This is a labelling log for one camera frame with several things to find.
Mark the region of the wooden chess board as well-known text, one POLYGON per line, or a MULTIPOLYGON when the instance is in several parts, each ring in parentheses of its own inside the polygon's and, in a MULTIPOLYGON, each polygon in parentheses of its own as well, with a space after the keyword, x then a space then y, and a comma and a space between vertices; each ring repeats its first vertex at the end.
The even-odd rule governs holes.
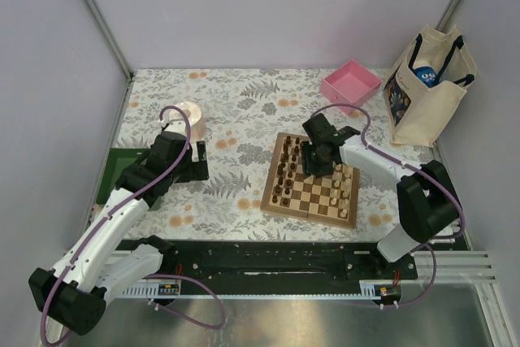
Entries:
POLYGON ((261 211, 338 228, 357 226, 360 171, 341 164, 329 176, 305 176, 305 136, 280 132, 261 201, 261 211))

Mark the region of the peach toilet paper roll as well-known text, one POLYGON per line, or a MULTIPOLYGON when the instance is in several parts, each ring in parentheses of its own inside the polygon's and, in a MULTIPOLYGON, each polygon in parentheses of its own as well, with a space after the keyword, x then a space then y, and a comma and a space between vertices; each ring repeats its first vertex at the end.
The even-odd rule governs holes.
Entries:
MULTIPOLYGON (((191 129, 191 142, 203 141, 206 135, 206 121, 201 107, 194 102, 180 102, 176 106, 181 109, 189 119, 191 129)), ((178 111, 170 111, 169 119, 182 118, 178 111)))

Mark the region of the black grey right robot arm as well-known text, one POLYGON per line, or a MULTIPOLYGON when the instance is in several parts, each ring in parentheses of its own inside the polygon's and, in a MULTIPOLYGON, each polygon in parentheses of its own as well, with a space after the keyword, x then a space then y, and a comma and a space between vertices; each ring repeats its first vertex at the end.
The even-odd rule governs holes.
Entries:
POLYGON ((442 163, 408 163, 370 144, 365 130, 338 129, 323 114, 313 115, 303 129, 309 138, 302 146, 307 176, 328 176, 336 166, 346 164, 396 191, 399 223, 378 242, 379 252, 370 257, 375 276, 390 277, 404 255, 436 239, 454 221, 463 220, 462 207, 442 163))

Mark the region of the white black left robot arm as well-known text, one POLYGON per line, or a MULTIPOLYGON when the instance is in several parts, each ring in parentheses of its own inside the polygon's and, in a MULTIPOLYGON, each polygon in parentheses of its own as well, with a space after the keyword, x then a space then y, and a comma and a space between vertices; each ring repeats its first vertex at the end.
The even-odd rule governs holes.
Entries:
POLYGON ((38 267, 28 279, 37 309, 83 336, 107 305, 141 278, 167 278, 176 270, 174 245, 150 236, 111 267, 106 261, 132 225, 176 183, 208 180, 206 143, 187 145, 176 132, 158 134, 152 146, 126 166, 102 212, 83 236, 49 270, 38 267))

